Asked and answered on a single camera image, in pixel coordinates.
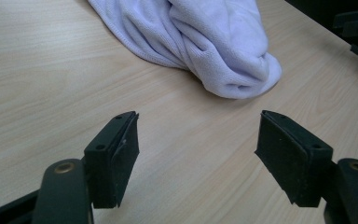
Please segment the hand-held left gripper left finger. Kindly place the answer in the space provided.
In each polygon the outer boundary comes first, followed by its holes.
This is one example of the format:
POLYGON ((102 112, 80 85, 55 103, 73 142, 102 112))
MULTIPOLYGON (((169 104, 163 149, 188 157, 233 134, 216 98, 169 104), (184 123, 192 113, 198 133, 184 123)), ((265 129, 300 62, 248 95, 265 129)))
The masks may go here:
POLYGON ((89 195, 97 209, 120 207, 139 155, 135 111, 112 118, 85 148, 89 195))

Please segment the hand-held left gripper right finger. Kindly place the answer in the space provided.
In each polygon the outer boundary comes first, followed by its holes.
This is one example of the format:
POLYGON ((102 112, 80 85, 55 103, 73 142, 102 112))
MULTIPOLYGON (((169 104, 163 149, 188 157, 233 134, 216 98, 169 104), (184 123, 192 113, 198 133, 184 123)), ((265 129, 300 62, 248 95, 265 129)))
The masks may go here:
POLYGON ((317 207, 322 198, 322 173, 333 149, 289 117, 263 110, 255 154, 267 167, 289 201, 317 207))

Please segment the white towel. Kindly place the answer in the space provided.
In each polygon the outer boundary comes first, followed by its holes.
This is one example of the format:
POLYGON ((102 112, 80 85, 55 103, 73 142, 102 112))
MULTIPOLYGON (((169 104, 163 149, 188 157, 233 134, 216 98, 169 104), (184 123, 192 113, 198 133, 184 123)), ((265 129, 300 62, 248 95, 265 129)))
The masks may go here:
POLYGON ((190 71, 220 97, 256 97, 281 78, 256 0, 88 1, 132 53, 190 71))

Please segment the dark bar-shaped object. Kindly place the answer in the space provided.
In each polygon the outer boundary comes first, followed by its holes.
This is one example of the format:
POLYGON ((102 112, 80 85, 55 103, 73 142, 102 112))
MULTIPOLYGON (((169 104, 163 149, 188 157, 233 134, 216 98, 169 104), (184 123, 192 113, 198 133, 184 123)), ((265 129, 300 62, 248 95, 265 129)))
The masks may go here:
POLYGON ((337 14, 333 28, 340 29, 343 37, 358 37, 358 10, 337 14))

